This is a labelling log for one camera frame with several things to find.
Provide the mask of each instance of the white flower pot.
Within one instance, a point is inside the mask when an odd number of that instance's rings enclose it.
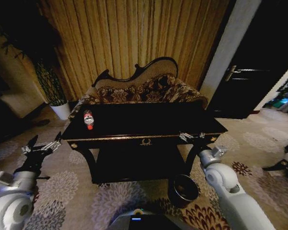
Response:
[[[68,102],[63,104],[63,105],[59,105],[59,106],[50,106],[53,111],[59,116],[59,118],[61,120],[67,120],[69,114],[71,114],[71,110],[69,108]]]

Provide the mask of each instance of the lower shelf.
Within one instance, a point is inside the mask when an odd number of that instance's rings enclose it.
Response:
[[[167,179],[184,170],[185,163],[177,146],[102,148],[93,183]]]

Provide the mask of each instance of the black door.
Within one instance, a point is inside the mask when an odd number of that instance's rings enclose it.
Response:
[[[288,0],[263,0],[208,110],[246,118],[288,69]]]

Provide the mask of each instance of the wooden table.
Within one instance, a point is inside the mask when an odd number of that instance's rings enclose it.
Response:
[[[84,124],[85,109],[93,113],[93,130]],[[226,131],[198,102],[94,104],[82,106],[62,138],[85,157],[99,184],[189,174],[195,156],[182,159],[180,132],[204,132],[208,144]],[[90,149],[100,149],[97,161]]]

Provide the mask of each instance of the curved wooden frame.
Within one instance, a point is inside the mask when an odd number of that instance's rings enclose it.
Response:
[[[158,57],[154,60],[152,60],[151,62],[149,62],[146,66],[144,67],[140,67],[138,64],[135,64],[135,72],[134,74],[127,78],[127,79],[117,79],[117,78],[114,78],[112,77],[111,75],[109,75],[109,70],[106,69],[105,71],[103,71],[98,77],[97,79],[95,80],[95,82],[92,84],[92,87],[95,87],[96,83],[99,81],[99,80],[105,80],[105,79],[109,79],[109,80],[113,80],[113,81],[119,81],[119,82],[127,82],[127,81],[132,81],[134,79],[136,79],[137,77],[139,77],[148,67],[150,67],[152,64],[158,62],[158,61],[161,61],[161,60],[170,60],[172,61],[175,66],[176,66],[176,78],[178,77],[178,65],[177,65],[177,62],[171,58],[171,57]]]

